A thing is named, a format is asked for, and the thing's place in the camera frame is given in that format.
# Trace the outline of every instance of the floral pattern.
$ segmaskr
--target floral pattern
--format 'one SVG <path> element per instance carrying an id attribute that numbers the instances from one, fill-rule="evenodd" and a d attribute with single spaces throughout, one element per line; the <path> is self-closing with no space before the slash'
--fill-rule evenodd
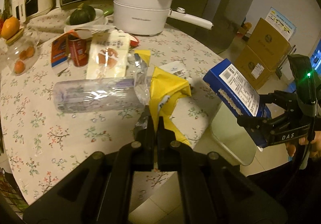
<path id="1" fill-rule="evenodd" d="M 55 9 L 33 18 L 29 26 L 40 32 L 40 57 L 25 74 L 2 70 L 0 83 L 1 125 L 14 177 L 28 204 L 46 193 L 95 151 L 105 154 L 131 142 L 142 109 L 99 113 L 64 114 L 53 104 L 53 88 L 59 81 L 86 77 L 86 67 L 71 65 L 60 76 L 50 66 L 53 38 L 63 33 L 70 11 Z M 196 82 L 192 97 L 182 98 L 171 120 L 194 147 L 215 115 L 220 99 L 202 81 L 222 59 L 185 33 L 171 26 L 153 37 L 138 37 L 137 49 L 150 49 L 150 64 L 181 62 Z M 0 40 L 0 47 L 6 48 Z M 172 175 L 155 170 L 135 172 L 131 209 L 149 198 Z"/>

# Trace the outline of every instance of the white electric pot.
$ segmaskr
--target white electric pot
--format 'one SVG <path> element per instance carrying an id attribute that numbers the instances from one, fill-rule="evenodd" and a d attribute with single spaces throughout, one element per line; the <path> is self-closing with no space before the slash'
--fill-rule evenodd
<path id="1" fill-rule="evenodd" d="M 127 33 L 154 35 L 162 32 L 170 17 L 212 28 L 210 21 L 188 15 L 183 8 L 171 10 L 171 3 L 172 0 L 114 0 L 114 25 Z"/>

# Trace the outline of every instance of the white wall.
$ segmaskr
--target white wall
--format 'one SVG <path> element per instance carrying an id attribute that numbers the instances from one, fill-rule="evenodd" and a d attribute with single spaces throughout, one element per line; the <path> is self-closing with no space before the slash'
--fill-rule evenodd
<path id="1" fill-rule="evenodd" d="M 291 45 L 296 45 L 298 54 L 309 55 L 319 39 L 321 32 L 321 9 L 316 0 L 253 0 L 246 16 L 251 22 L 253 31 L 260 18 L 265 18 L 270 10 L 275 8 L 287 17 L 296 27 L 296 34 L 291 38 Z M 292 80 L 288 62 L 283 66 L 282 73 L 285 82 Z"/>

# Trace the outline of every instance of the blue box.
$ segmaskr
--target blue box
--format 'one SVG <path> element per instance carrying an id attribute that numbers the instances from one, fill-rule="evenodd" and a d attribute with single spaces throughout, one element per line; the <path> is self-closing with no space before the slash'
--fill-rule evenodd
<path id="1" fill-rule="evenodd" d="M 203 80 L 210 85 L 235 117 L 239 115 L 271 117 L 270 110 L 265 104 L 260 103 L 259 94 L 228 59 L 211 68 Z M 262 148 L 268 146 L 259 130 L 249 128 L 245 130 L 257 146 Z"/>

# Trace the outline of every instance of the pot handle button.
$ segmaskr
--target pot handle button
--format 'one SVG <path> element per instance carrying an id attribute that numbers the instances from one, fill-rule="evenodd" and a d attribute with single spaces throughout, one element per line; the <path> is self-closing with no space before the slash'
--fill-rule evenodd
<path id="1" fill-rule="evenodd" d="M 179 12 L 179 13 L 185 13 L 185 9 L 183 9 L 183 8 L 180 8 L 180 7 L 178 7 L 177 9 L 176 9 L 176 11 L 177 12 Z"/>

